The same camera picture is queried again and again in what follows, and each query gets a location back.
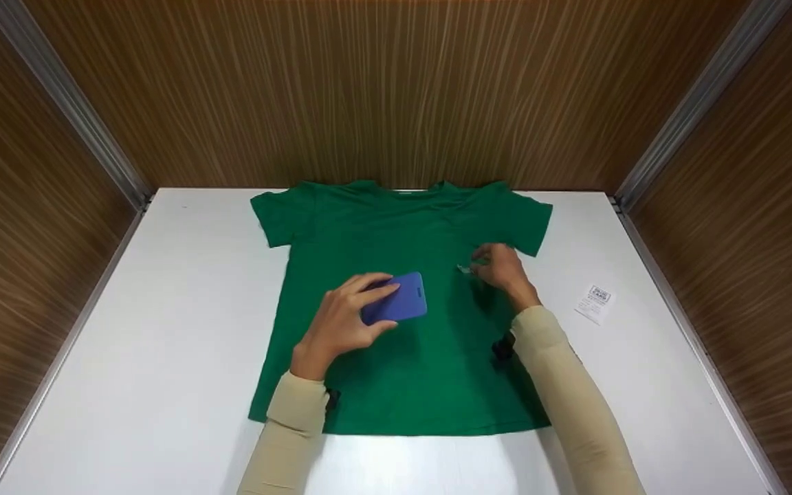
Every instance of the person's left hand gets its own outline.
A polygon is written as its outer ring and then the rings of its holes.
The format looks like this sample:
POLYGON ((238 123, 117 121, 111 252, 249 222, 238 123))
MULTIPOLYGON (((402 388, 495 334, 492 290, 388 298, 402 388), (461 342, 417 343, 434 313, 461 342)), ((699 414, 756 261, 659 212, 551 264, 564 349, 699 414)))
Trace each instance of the person's left hand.
POLYGON ((396 322, 383 320, 371 326, 362 322, 362 307, 396 292, 399 284, 385 285, 370 291, 366 287, 393 278, 387 273, 354 275, 333 291, 327 291, 307 330, 292 351, 289 372, 299 378, 321 382, 334 358, 347 351, 368 347, 396 322))

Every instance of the hand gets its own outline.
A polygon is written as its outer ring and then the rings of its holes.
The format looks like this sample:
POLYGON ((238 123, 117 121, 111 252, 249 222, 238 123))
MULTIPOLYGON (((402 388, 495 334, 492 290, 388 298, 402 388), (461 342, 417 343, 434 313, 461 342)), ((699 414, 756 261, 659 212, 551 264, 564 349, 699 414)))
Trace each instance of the hand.
POLYGON ((516 313, 528 307, 541 306, 537 289, 527 279, 525 267, 518 259, 518 253, 500 242, 485 243, 472 253, 473 261, 487 261, 487 264, 473 263, 472 273, 487 284, 501 289, 509 295, 516 313))
POLYGON ((396 292, 399 284, 385 285, 370 291, 365 288, 393 278, 387 273, 354 275, 333 291, 327 291, 311 328, 292 351, 290 372, 300 378, 321 382, 334 358, 347 351, 371 345, 396 322, 383 320, 368 326, 359 317, 359 310, 396 292))

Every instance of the blue phone case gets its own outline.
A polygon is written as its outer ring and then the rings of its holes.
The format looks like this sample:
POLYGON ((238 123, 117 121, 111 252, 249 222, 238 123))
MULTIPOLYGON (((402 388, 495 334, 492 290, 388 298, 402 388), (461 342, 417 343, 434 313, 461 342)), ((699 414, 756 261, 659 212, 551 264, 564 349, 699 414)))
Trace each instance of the blue phone case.
POLYGON ((371 325, 380 320, 407 320, 427 314, 427 295, 424 292, 424 280, 420 272, 394 276, 380 284, 371 285, 368 289, 384 285, 399 284, 399 289, 383 300, 375 301, 360 311, 362 322, 371 325))

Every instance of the white tabletop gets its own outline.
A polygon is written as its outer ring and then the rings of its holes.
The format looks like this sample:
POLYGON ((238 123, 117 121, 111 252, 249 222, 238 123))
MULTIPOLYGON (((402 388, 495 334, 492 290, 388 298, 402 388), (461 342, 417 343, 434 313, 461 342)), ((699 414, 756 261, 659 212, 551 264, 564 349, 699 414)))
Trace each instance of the white tabletop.
MULTIPOLYGON (((258 189, 161 189, 0 483, 0 495, 232 495, 288 247, 258 189)), ((613 408, 648 494, 765 487, 600 193, 554 205, 531 281, 613 408), (574 311, 616 295, 601 326, 574 311)), ((486 437, 327 436, 308 494, 572 493, 552 428, 486 437)))

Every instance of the wood grain wall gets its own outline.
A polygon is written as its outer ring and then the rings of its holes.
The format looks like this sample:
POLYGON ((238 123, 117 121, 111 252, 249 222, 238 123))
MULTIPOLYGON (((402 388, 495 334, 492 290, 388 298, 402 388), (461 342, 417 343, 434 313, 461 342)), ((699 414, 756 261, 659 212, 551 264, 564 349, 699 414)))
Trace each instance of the wood grain wall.
POLYGON ((152 187, 616 191, 745 0, 26 0, 152 187))
POLYGON ((792 494, 792 10, 631 216, 792 494))
POLYGON ((132 217, 0 37, 0 450, 132 217))

